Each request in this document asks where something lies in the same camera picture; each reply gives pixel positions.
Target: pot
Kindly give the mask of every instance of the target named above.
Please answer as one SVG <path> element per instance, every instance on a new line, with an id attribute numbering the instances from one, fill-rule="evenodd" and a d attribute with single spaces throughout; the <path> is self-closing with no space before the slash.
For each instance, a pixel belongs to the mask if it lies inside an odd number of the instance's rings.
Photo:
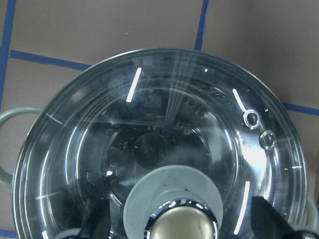
<path id="1" fill-rule="evenodd" d="M 300 141 L 274 94 L 228 61 L 181 49 L 121 54 L 68 84 L 29 132 L 12 185 L 21 239 L 79 233 L 101 200 L 107 236 L 135 239 L 131 222 L 152 234 L 151 212 L 183 199 L 214 216 L 219 238 L 253 238 L 253 196 L 291 224 L 307 199 Z"/>

